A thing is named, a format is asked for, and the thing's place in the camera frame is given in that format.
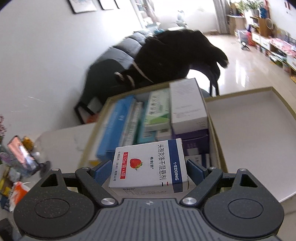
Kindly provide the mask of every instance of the ridged gray surface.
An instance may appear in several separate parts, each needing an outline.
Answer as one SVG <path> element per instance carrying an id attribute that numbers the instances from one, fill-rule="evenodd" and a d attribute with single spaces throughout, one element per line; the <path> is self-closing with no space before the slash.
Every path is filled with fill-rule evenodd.
<path id="1" fill-rule="evenodd" d="M 33 241 L 23 237 L 21 241 Z M 175 199 L 124 199 L 118 207 L 102 209 L 84 231 L 61 241 L 234 241 L 209 227 L 199 210 Z M 270 237 L 262 241 L 279 241 Z"/>

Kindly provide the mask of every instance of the red label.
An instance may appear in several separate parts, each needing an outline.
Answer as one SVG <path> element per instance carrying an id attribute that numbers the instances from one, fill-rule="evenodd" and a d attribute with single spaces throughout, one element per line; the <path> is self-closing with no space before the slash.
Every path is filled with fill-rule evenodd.
<path id="1" fill-rule="evenodd" d="M 126 165 L 128 163 L 128 152 L 123 153 L 120 179 L 126 178 Z"/>

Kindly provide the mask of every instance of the strawberry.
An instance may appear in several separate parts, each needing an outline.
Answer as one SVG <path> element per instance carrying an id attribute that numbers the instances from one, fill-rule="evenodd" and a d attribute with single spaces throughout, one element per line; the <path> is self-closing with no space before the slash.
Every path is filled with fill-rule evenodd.
<path id="1" fill-rule="evenodd" d="M 137 158 L 133 158 L 130 160 L 130 165 L 131 165 L 131 168 L 134 168 L 134 169 L 138 169 L 140 166 L 142 166 L 142 162 L 140 159 L 137 159 Z"/>

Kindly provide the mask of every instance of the blue gripper pad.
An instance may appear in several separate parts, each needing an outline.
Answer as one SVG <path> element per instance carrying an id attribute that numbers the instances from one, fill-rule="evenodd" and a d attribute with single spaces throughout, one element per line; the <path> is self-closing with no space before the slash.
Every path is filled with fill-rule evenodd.
<path id="1" fill-rule="evenodd" d="M 191 161 L 190 159 L 186 161 L 186 170 L 188 176 L 192 179 L 196 186 L 200 184 L 208 175 L 208 170 L 206 168 L 194 161 Z"/>
<path id="2" fill-rule="evenodd" d="M 91 175 L 96 180 L 96 182 L 101 186 L 111 175 L 112 165 L 113 165 L 113 162 L 111 160 L 103 161 L 92 169 L 93 173 Z"/>

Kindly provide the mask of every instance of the glossy floor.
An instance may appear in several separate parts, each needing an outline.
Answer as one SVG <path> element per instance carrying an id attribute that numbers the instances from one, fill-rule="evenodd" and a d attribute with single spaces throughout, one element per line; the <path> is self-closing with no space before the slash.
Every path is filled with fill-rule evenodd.
<path id="1" fill-rule="evenodd" d="M 288 73 L 275 65 L 254 47 L 242 50 L 237 38 L 230 35 L 207 36 L 212 44 L 222 49 L 229 59 L 227 69 L 221 69 L 218 80 L 220 94 L 247 89 L 273 86 L 296 110 L 296 84 Z M 202 73 L 190 70 L 189 78 L 195 77 L 200 88 L 209 91 L 210 82 Z"/>

